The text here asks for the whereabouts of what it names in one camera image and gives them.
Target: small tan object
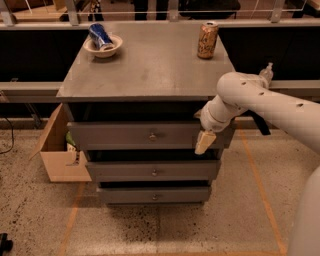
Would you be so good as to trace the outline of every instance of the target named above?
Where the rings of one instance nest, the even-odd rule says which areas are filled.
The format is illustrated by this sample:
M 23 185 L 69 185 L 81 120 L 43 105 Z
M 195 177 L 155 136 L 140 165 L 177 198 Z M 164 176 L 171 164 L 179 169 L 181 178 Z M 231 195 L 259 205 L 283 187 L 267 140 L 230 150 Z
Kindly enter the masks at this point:
M 197 155 L 202 155 L 216 140 L 216 138 L 217 136 L 212 132 L 200 131 L 198 135 L 195 153 Z

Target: black cable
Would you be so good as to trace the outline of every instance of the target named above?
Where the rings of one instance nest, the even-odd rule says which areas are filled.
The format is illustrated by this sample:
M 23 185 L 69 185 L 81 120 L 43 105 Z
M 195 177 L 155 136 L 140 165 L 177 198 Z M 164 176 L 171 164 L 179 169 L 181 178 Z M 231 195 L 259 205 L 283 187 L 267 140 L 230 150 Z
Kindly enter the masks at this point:
M 12 123 L 9 121 L 8 118 L 4 117 L 4 119 L 7 120 L 7 122 L 9 123 L 9 125 L 10 125 L 10 127 L 11 127 L 11 147 L 10 147 L 8 150 L 6 150 L 6 151 L 0 152 L 0 155 L 10 152 L 11 149 L 13 149 L 13 146 L 14 146 L 13 125 L 12 125 Z

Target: aluminum can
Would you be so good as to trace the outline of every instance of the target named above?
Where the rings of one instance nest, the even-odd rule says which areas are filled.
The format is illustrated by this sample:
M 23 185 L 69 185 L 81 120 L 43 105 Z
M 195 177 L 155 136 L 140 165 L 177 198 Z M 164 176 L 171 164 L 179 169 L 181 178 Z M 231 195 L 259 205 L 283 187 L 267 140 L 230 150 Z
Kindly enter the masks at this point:
M 99 51 L 105 51 L 114 47 L 112 40 L 100 23 L 94 23 L 89 27 L 89 35 Z
M 213 57 L 217 43 L 219 27 L 214 21 L 206 21 L 200 27 L 198 57 L 210 59 Z

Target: bowl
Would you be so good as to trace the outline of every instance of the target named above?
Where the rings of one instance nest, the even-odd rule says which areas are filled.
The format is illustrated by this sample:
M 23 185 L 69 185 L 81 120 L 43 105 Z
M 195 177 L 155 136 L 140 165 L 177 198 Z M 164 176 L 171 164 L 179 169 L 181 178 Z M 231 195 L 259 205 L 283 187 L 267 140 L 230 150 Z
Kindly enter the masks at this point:
M 88 38 L 84 43 L 83 43 L 83 48 L 93 54 L 94 56 L 98 58 L 108 58 L 113 56 L 117 50 L 120 48 L 122 45 L 122 39 L 119 36 L 116 35 L 109 35 L 110 39 L 112 40 L 114 47 L 111 49 L 106 49 L 106 50 L 98 50 L 91 38 Z

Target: speckled floor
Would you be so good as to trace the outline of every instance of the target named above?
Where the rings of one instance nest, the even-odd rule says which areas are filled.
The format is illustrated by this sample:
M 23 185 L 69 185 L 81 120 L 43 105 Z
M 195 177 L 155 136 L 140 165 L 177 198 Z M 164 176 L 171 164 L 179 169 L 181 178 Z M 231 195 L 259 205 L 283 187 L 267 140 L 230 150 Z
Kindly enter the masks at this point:
M 51 183 L 29 160 L 42 130 L 17 123 L 0 155 L 4 255 L 284 255 L 297 203 L 320 156 L 282 131 L 237 130 L 203 205 L 107 206 L 92 183 Z M 0 151 L 11 131 L 0 122 Z

